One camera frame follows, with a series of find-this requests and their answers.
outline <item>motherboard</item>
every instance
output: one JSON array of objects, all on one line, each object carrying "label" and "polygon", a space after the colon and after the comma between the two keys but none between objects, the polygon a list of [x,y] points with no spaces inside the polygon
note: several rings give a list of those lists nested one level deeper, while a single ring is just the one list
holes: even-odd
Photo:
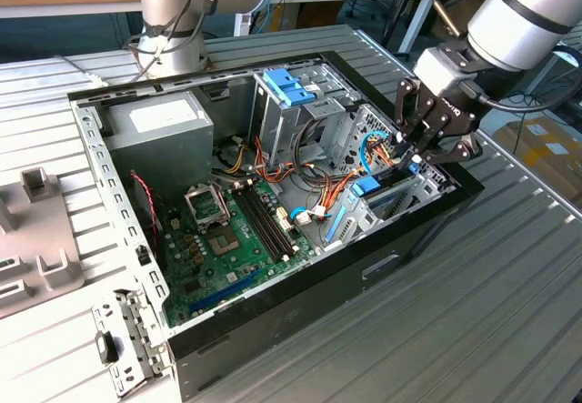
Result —
[{"label": "motherboard", "polygon": [[[186,202],[177,201],[159,216],[163,244],[158,250],[165,255],[163,273],[171,289],[165,302],[170,327],[315,255],[307,238],[280,216],[284,209],[265,181],[240,189],[211,186],[218,202],[209,192],[192,204],[186,196]],[[207,226],[204,219],[223,210],[221,197],[228,219]]]}]

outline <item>white table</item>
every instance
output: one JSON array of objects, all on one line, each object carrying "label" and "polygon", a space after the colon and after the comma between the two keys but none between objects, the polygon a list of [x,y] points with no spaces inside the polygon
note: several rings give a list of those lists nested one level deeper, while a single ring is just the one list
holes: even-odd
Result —
[{"label": "white table", "polygon": [[[392,99],[405,69],[346,26],[207,44],[217,67],[333,49]],[[137,72],[124,52],[75,61],[112,83]],[[88,87],[55,59],[0,65],[0,183],[27,165],[60,176],[87,278],[0,321],[2,401],[116,401],[89,308],[133,282],[65,100]],[[582,216],[484,143],[467,168],[485,191],[422,257],[197,401],[569,401],[582,383]],[[164,378],[128,401],[178,400]]]}]

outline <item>sticker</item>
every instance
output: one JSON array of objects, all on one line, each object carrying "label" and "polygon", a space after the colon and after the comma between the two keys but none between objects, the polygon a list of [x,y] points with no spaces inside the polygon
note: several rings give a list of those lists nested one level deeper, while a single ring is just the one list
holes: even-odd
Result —
[{"label": "sticker", "polygon": [[150,132],[158,128],[175,126],[200,118],[196,111],[184,99],[162,105],[135,109],[129,117],[139,133]]},{"label": "sticker", "polygon": [[531,124],[527,126],[527,129],[536,136],[543,136],[548,134],[546,129],[540,124]]},{"label": "sticker", "polygon": [[558,142],[555,142],[554,144],[546,144],[546,146],[555,155],[567,155],[568,154],[568,151],[566,150],[566,148],[563,145],[559,144]]},{"label": "sticker", "polygon": [[305,86],[303,86],[303,88],[307,92],[321,91],[321,89],[319,89],[319,86],[318,85],[305,85]]}]

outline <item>cardboard box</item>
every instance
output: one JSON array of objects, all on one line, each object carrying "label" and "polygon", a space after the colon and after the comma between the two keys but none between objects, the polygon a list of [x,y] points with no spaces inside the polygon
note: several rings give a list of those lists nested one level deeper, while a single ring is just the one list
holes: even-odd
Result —
[{"label": "cardboard box", "polygon": [[[495,132],[493,138],[513,152],[519,122]],[[524,122],[516,157],[573,205],[582,207],[582,143],[551,118]]]}]

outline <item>metal chassis frame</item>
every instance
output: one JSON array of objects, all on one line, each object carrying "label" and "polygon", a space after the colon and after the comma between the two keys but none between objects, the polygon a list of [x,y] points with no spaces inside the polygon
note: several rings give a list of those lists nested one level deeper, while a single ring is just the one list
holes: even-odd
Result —
[{"label": "metal chassis frame", "polygon": [[[322,60],[330,65],[362,93],[367,101],[393,119],[392,104],[334,52],[265,61],[241,67],[236,74],[239,76],[241,71],[245,71],[252,75],[260,71],[258,66],[293,67],[311,60]],[[106,183],[102,181],[98,184],[99,192],[108,209],[121,212],[129,231],[129,240],[120,237],[120,241],[125,241],[135,249],[138,256],[141,247],[149,247],[135,216],[132,216],[133,209],[122,184],[116,183],[113,178],[115,168],[111,167],[113,162],[108,152],[103,149],[103,143],[99,142],[98,123],[90,107],[131,101],[140,95],[182,90],[185,86],[201,85],[209,81],[227,80],[227,77],[221,75],[224,72],[225,69],[206,73],[204,76],[173,76],[82,91],[68,96],[69,101],[77,107],[75,119],[82,129],[85,150],[93,161],[91,167],[100,167],[103,170],[99,174],[105,177]],[[196,82],[190,80],[193,76],[196,77]],[[383,227],[380,229],[382,235],[377,231],[374,235],[363,237],[357,241],[357,245],[351,244],[337,251],[333,259],[322,259],[305,267],[276,285],[221,310],[213,317],[177,335],[171,335],[170,332],[168,344],[176,363],[176,376],[182,399],[190,398],[212,385],[244,362],[355,297],[362,290],[373,286],[396,267],[426,249],[452,217],[467,207],[483,190],[482,185],[459,164],[446,164],[439,168],[455,180],[457,189],[426,207],[401,216],[389,228]],[[151,252],[148,255],[148,258],[142,257],[143,260],[128,259],[128,266],[134,270],[141,283],[151,284],[157,280],[147,292],[150,293],[149,301],[152,305],[162,307],[169,289],[157,264],[151,258]],[[157,297],[151,296],[152,292],[156,292]]]}]

